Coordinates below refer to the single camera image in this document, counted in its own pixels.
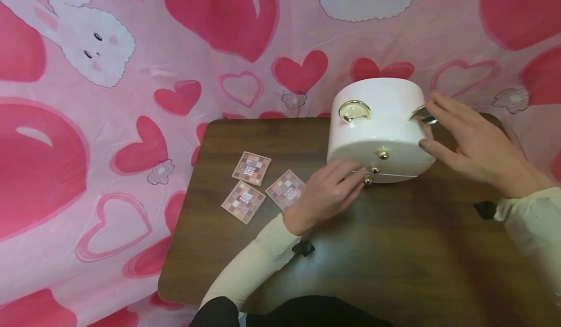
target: hand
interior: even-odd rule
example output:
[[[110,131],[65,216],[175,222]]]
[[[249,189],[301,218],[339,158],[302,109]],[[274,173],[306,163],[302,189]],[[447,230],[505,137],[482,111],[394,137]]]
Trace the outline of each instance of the hand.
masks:
[[[462,103],[433,92],[426,107],[458,142],[453,152],[436,141],[419,146],[468,179],[490,183],[506,198],[523,198],[553,187],[551,180],[532,166],[503,132]]]
[[[311,177],[300,198],[283,214],[288,231],[297,236],[306,233],[320,221],[327,220],[351,204],[364,184],[360,181],[366,169],[348,160],[336,160],[319,169]]]

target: red heart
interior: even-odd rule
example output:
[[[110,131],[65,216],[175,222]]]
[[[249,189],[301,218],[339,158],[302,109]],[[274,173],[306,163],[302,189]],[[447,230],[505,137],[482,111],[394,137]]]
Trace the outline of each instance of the red heart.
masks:
[[[154,92],[156,104],[168,113],[186,116],[197,104],[201,97],[201,84],[199,81],[177,81],[173,85],[175,91],[158,89]]]
[[[152,306],[158,306],[159,308],[166,309],[169,311],[179,310],[185,307],[185,305],[183,304],[163,301],[162,298],[160,298],[160,295],[158,295],[157,291],[150,296],[149,304]]]
[[[276,110],[267,110],[259,115],[259,119],[284,119],[288,118],[284,113]]]
[[[200,123],[199,125],[197,125],[197,128],[195,129],[195,133],[197,135],[197,138],[199,139],[199,143],[203,142],[203,136],[205,135],[206,132],[206,127],[209,125],[209,123]],[[197,162],[197,158],[199,157],[199,150],[201,149],[201,146],[196,146],[195,150],[193,151],[193,154],[191,154],[191,166],[194,168],[195,164]]]
[[[277,26],[278,0],[165,0],[169,13],[216,51],[254,63]]]
[[[531,106],[561,103],[561,46],[537,55],[520,71],[519,78],[528,90]]]
[[[561,151],[557,153],[557,157],[551,163],[551,173],[555,179],[561,182]]]
[[[124,308],[87,327],[137,327],[138,325],[139,315]]]
[[[243,116],[242,114],[236,114],[236,113],[222,113],[222,117],[224,119],[247,119],[247,117]]]
[[[51,290],[36,291],[0,305],[2,327],[76,327],[77,322],[76,315],[60,305]]]
[[[136,279],[157,275],[162,271],[171,241],[172,236],[166,237],[130,258],[123,265],[123,276]]]
[[[49,106],[0,97],[0,241],[66,210],[86,190],[89,147],[79,127]]]
[[[559,0],[479,0],[480,18],[489,38],[518,51],[561,32]]]
[[[172,194],[172,197],[169,198],[166,205],[164,217],[166,219],[168,230],[171,234],[173,234],[173,230],[175,230],[175,225],[177,224],[177,219],[179,218],[179,213],[181,212],[184,199],[185,192],[178,191]]]
[[[351,65],[351,79],[354,82],[374,77],[398,77],[409,79],[415,67],[409,62],[395,62],[380,71],[376,62],[369,58],[359,58]]]
[[[290,58],[278,58],[273,64],[273,76],[294,94],[307,92],[321,79],[328,66],[327,55],[320,50],[310,52],[302,65]]]
[[[47,64],[41,35],[1,2],[0,28],[0,80],[39,80]]]
[[[131,143],[115,153],[111,169],[119,175],[133,175],[152,169],[167,160],[168,147],[162,131],[149,117],[136,120],[136,130],[142,142]]]

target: finger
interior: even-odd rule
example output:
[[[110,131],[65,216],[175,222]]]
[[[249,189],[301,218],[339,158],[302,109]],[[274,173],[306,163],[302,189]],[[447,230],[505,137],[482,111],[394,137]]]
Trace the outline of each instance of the finger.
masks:
[[[449,129],[449,131],[452,133],[462,131],[467,126],[465,122],[459,120],[450,112],[442,109],[433,101],[426,102],[425,107],[427,107],[428,111],[432,114],[433,117],[438,119],[443,127]]]
[[[432,155],[437,160],[442,161],[456,171],[460,171],[462,165],[465,163],[466,156],[454,153],[440,142],[422,139],[419,141],[419,146],[424,149],[426,153]]]
[[[361,183],[366,175],[366,168],[360,168],[356,172],[352,173],[351,176],[347,177],[337,186],[338,190],[345,196],[354,189],[357,184]]]
[[[335,169],[339,168],[339,166],[343,164],[344,161],[345,160],[343,159],[339,159],[328,162],[328,164],[325,165],[324,168],[320,169],[320,174],[324,177],[328,177],[329,175],[331,175],[331,173],[333,173]]]
[[[351,160],[344,160],[339,166],[331,172],[327,177],[333,186],[340,183],[342,179],[347,177],[352,171],[360,168],[360,163]]]
[[[358,197],[363,187],[364,187],[364,183],[361,182],[355,185],[351,193],[349,193],[347,197],[344,199],[344,201],[341,203],[341,206],[339,207],[340,212],[347,209],[348,206],[351,205],[351,203]]]
[[[465,121],[466,123],[476,123],[481,119],[479,113],[473,110],[470,106],[464,105],[464,103],[446,97],[436,91],[432,93],[432,97],[438,106],[453,114],[455,117],[459,118],[459,120]]]

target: left hand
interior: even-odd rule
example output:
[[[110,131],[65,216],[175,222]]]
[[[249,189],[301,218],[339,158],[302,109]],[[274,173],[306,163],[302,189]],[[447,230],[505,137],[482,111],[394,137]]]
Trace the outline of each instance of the left hand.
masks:
[[[344,179],[352,171],[355,173]],[[320,221],[347,209],[364,187],[360,181],[365,173],[358,162],[349,160],[332,161],[315,172],[298,201],[283,214],[288,231],[301,236]]]

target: eyeshadow square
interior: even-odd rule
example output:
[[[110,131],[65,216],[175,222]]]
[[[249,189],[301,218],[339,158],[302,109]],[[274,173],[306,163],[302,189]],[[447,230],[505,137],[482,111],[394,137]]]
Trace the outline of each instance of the eyeshadow square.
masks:
[[[263,201],[265,201],[265,194],[240,181],[221,206],[247,225]]]
[[[298,178],[291,170],[288,170],[266,190],[266,194],[280,208],[281,212],[294,204],[306,184]]]
[[[245,151],[238,162],[232,177],[255,186],[261,186],[271,158]]]

